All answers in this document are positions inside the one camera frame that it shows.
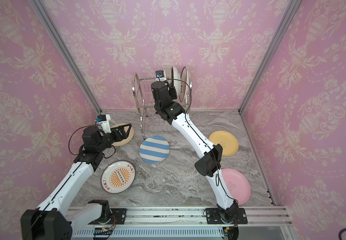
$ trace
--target beige plate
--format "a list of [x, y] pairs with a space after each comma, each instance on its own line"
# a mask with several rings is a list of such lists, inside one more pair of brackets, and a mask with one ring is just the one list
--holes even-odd
[[[118, 126], [121, 126], [121, 125], [126, 125], [127, 123], [118, 123], [116, 125], [113, 125], [113, 126], [110, 126], [110, 127], [118, 127]], [[130, 140], [134, 137], [134, 128], [132, 126], [132, 128], [130, 129], [130, 132], [129, 132], [129, 136], [128, 138], [122, 140], [121, 142], [115, 142], [113, 143], [112, 145], [115, 146], [115, 147], [118, 147], [118, 146], [122, 146], [122, 145], [125, 145], [127, 144], [128, 142], [130, 142]]]
[[238, 150], [238, 141], [230, 132], [215, 131], [209, 136], [209, 141], [222, 146], [222, 156], [233, 155]]

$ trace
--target metal wire dish rack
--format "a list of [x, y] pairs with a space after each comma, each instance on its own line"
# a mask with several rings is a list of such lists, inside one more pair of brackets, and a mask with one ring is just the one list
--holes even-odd
[[[140, 115], [140, 127], [141, 133], [144, 139], [147, 138], [148, 134], [157, 134], [157, 133], [165, 133], [165, 132], [178, 132], [174, 127], [172, 127], [168, 122], [163, 120], [158, 114], [156, 114], [156, 110], [154, 109], [154, 98], [151, 91], [150, 85], [157, 81], [156, 78], [139, 78], [137, 73], [134, 76], [133, 81], [133, 95], [136, 102], [136, 107], [138, 113]], [[190, 110], [188, 107], [190, 105], [190, 96], [189, 93], [192, 89], [192, 82], [190, 78], [187, 78], [187, 84], [181, 82], [181, 91], [182, 94], [176, 99], [178, 103], [188, 111], [190, 114]]]

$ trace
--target gray marble surface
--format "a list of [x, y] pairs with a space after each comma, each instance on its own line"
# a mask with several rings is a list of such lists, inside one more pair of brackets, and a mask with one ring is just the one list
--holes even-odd
[[[194, 168], [198, 160], [189, 142], [178, 133], [154, 134], [165, 138], [170, 144], [169, 156], [157, 164], [144, 162], [139, 156], [139, 146], [143, 142], [137, 112], [111, 112], [111, 125], [131, 123], [135, 128], [133, 139], [126, 145], [117, 147], [109, 159], [103, 159], [96, 172], [85, 182], [74, 198], [71, 206], [85, 206], [92, 199], [106, 199], [110, 206], [197, 206], [216, 205], [216, 197], [205, 177]], [[247, 133], [237, 112], [191, 112], [192, 122], [206, 136], [218, 130], [232, 133], [239, 142], [237, 153], [223, 156], [222, 168], [240, 171], [249, 181], [251, 195], [243, 205], [270, 205], [266, 188], [249, 144]], [[104, 151], [106, 156], [113, 148]], [[114, 161], [127, 160], [136, 169], [136, 179], [132, 186], [120, 194], [105, 192], [100, 184], [104, 169]]]

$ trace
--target wall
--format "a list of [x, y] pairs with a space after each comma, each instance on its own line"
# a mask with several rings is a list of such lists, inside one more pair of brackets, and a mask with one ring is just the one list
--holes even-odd
[[346, 227], [346, 0], [302, 1], [244, 119], [300, 240]]
[[93, 118], [29, 2], [0, 0], [0, 239], [20, 239], [21, 215], [64, 177], [69, 137]]
[[190, 70], [194, 108], [237, 109], [288, 0], [43, 0], [103, 109], [135, 108], [134, 73]]

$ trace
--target white plate with orange sunburst pattern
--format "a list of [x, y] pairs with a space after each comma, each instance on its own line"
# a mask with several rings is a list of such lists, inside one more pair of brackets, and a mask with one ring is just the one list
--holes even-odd
[[136, 170], [130, 162], [117, 161], [103, 171], [101, 186], [108, 193], [121, 193], [132, 185], [135, 176]]

